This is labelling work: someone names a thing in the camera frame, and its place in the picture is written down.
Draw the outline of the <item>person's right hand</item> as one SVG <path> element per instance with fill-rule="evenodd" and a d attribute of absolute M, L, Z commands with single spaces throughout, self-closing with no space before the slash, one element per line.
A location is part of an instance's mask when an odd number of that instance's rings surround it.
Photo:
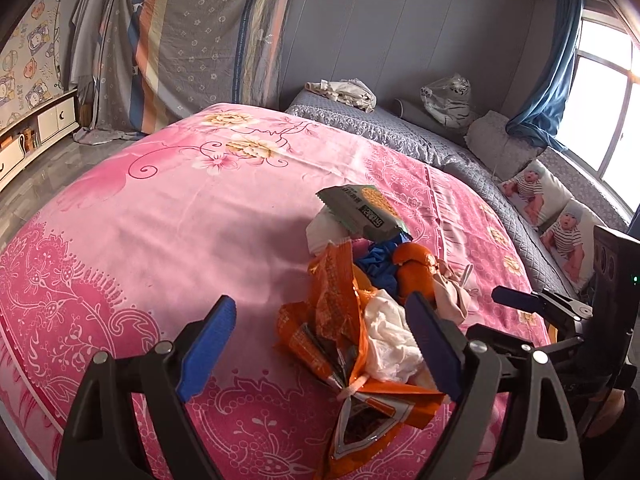
<path fill-rule="evenodd" d="M 620 389 L 611 389 L 607 394 L 601 393 L 592 398 L 590 408 L 594 408 L 594 412 L 587 415 L 587 425 L 582 436 L 595 438 L 610 430 L 623 413 L 625 398 L 625 391 Z"/>

